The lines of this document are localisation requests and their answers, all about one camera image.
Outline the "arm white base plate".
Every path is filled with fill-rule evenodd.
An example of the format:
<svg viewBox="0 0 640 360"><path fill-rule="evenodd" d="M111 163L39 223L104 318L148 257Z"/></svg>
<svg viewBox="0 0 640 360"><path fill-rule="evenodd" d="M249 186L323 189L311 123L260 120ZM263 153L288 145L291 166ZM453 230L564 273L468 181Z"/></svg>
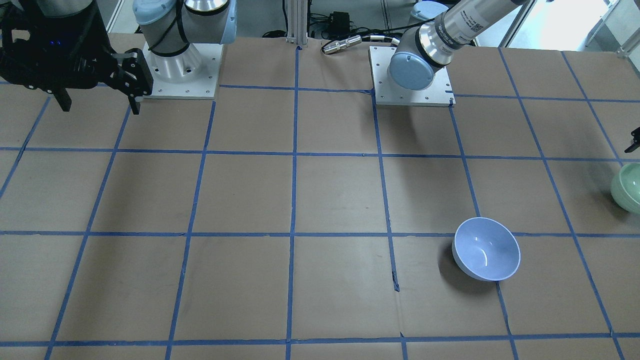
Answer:
<svg viewBox="0 0 640 360"><path fill-rule="evenodd" d="M450 107L457 101L446 68L434 71L417 54L370 46L375 102L384 106Z"/></svg>
<svg viewBox="0 0 640 360"><path fill-rule="evenodd" d="M148 50L142 52L153 76L151 100L214 100L225 46L192 43L185 52L162 57Z"/></svg>

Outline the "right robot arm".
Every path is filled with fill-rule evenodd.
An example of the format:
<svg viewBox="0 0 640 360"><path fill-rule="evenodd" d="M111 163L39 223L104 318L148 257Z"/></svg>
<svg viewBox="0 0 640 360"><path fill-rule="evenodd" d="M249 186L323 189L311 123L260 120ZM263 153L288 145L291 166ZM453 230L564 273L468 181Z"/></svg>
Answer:
<svg viewBox="0 0 640 360"><path fill-rule="evenodd" d="M176 84L201 70L196 44L236 38L233 0L135 0L132 10L149 55L112 47L96 0L3 0L2 78L48 93L65 112L73 104L68 89L105 84L137 115L154 80Z"/></svg>

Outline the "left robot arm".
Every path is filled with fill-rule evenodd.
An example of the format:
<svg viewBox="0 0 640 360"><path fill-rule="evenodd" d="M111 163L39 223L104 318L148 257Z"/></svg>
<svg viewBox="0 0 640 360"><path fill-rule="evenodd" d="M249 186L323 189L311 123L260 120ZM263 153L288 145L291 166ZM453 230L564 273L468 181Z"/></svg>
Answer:
<svg viewBox="0 0 640 360"><path fill-rule="evenodd" d="M371 61L375 101L451 109L460 157L639 160L639 80L612 52L472 47L519 0L463 0Z"/></svg>

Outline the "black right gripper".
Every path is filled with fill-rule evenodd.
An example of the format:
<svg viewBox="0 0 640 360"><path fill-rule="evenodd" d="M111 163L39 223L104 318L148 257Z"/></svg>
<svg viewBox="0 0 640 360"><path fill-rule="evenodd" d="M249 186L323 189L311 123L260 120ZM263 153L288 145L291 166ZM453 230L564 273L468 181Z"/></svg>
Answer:
<svg viewBox="0 0 640 360"><path fill-rule="evenodd" d="M12 2L1 36L1 77L49 92L63 112L73 104L67 89L105 84L127 96L135 116L153 91L143 51L115 54L95 2Z"/></svg>

